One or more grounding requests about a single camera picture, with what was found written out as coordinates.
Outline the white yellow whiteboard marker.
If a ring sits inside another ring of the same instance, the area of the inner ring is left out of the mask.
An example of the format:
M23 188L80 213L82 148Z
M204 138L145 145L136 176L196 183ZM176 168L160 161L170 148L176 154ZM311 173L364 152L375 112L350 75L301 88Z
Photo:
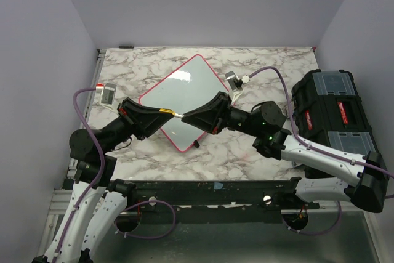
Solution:
M183 118L184 117L184 115L176 113L176 112L174 112L173 110L170 110L170 109L160 108L159 112L171 114L175 118Z

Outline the pink framed whiteboard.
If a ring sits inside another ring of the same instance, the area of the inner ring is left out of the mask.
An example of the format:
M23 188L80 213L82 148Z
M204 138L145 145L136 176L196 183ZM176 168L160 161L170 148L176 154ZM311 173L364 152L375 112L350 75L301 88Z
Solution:
M228 88L206 59L196 54L139 97L139 104L170 109L180 115L208 103ZM179 152L189 150L204 132L173 118L161 127Z

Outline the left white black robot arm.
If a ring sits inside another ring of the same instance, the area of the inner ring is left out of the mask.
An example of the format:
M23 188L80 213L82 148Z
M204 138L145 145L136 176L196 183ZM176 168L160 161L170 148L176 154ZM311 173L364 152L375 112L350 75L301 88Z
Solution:
M103 128L91 129L86 124L72 133L70 155L79 163L70 202L52 243L33 262L93 261L115 219L137 201L134 184L111 180L117 159L109 152L132 136L148 138L173 117L171 110L125 99L119 104L118 117Z

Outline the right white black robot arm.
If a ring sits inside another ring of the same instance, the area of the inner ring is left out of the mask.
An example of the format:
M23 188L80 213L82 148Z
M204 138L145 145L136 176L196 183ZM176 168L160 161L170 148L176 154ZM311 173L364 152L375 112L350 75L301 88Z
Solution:
M234 107L224 92L182 115L182 122L209 134L229 129L253 136L252 146L266 158L293 161L329 174L323 179L301 178L296 187L286 190L283 201L289 208L328 200L348 201L367 212L383 211L388 172L380 153L360 155L314 143L285 129L285 121L273 101L263 102L248 112Z

